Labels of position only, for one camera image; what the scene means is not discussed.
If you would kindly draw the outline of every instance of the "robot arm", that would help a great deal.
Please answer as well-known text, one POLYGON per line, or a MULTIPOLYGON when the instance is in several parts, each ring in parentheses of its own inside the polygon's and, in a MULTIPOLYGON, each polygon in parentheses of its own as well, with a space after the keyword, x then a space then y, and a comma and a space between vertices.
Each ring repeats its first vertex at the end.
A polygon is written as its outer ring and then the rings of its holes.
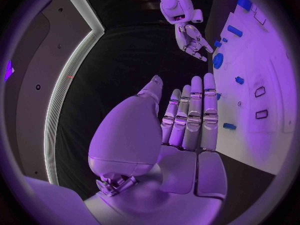
POLYGON ((188 22, 202 23, 203 14, 200 9, 194 9, 191 0, 161 0, 160 10, 165 19, 175 25, 175 37, 179 48, 193 57, 204 62, 206 57, 201 56, 198 51, 205 47, 209 53, 213 52, 212 47, 202 37, 201 33, 188 22))

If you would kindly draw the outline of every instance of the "blue block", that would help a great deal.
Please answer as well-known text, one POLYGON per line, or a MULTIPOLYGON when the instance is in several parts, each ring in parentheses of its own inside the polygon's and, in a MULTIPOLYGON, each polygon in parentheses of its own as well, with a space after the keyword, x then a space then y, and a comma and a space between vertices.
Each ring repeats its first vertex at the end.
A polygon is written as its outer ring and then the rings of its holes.
POLYGON ((225 129, 230 129, 230 130, 236 130, 236 129, 237 129, 237 126, 234 126, 234 125, 231 124, 231 123, 224 123, 224 124, 223 124, 223 128, 225 128, 225 129))
POLYGON ((244 84, 244 79, 242 79, 240 76, 236 77, 235 78, 235 81, 238 83, 238 84, 244 84))
POLYGON ((252 2, 250 0, 238 0, 237 4, 240 5, 242 8, 244 8, 245 10, 247 10, 248 12, 252 7, 252 2))
POLYGON ((214 58, 212 60, 213 67, 215 69, 219 69, 223 63, 223 59, 224 59, 224 56, 222 53, 218 53, 216 56, 214 56, 214 58))
POLYGON ((220 43, 219 41, 215 41, 214 46, 220 48, 222 46, 222 43, 220 43))
POLYGON ((228 30, 229 32, 231 32, 231 33, 233 33, 233 34, 239 36, 239 37, 243 36, 243 32, 240 31, 240 30, 238 30, 238 29, 236 29, 234 26, 229 25, 229 26, 227 27, 227 30, 228 30))

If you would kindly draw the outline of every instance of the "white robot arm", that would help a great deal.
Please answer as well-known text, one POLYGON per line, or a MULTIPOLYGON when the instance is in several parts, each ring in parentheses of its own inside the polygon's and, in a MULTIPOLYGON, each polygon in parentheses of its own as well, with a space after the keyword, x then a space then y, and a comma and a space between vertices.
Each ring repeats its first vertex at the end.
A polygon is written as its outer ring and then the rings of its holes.
POLYGON ((194 9, 191 0, 161 0, 160 10, 165 19, 175 25, 175 37, 179 48, 193 57, 207 61, 198 51, 205 47, 209 53, 213 52, 212 47, 202 37, 198 29, 188 24, 202 23, 203 14, 200 9, 194 9))

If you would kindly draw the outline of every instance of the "black backdrop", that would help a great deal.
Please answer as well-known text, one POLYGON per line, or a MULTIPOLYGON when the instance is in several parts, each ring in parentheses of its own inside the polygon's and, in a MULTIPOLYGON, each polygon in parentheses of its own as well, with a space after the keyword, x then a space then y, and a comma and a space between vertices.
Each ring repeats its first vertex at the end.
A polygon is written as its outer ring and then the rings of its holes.
MULTIPOLYGON (((59 185, 85 200, 98 192, 88 164, 91 139, 108 112, 135 95, 158 74, 164 83, 158 118, 172 91, 182 90, 193 76, 208 72, 206 62, 180 51, 174 26, 159 10, 160 0, 89 0, 106 31, 79 68, 65 97, 56 135, 59 185)), ((213 0, 192 0, 202 9, 204 29, 213 0)), ((201 54, 207 56, 205 49, 201 54)))

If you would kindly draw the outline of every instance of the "blue cylinder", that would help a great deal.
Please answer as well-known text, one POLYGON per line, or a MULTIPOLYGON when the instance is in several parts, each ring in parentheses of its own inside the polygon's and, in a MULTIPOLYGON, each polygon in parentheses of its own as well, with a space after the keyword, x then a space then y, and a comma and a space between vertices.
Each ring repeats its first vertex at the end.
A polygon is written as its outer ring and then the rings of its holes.
POLYGON ((243 32, 240 31, 240 30, 238 30, 238 29, 236 29, 234 26, 229 25, 229 26, 227 27, 227 30, 228 30, 229 32, 231 32, 231 33, 233 33, 233 34, 239 36, 239 37, 243 36, 243 32))
POLYGON ((214 46, 220 48, 222 46, 222 43, 220 43, 219 41, 215 41, 214 46))
POLYGON ((219 69, 223 63, 223 54, 222 53, 218 53, 216 56, 214 56, 213 60, 212 60, 212 64, 213 67, 215 69, 219 69))
POLYGON ((237 129, 237 126, 231 124, 231 123, 224 123, 223 124, 223 128, 225 129, 229 129, 229 130, 236 130, 237 129))
POLYGON ((235 81, 238 83, 238 84, 244 84, 244 79, 243 78, 241 78, 240 76, 237 76, 236 78, 235 78, 235 81))

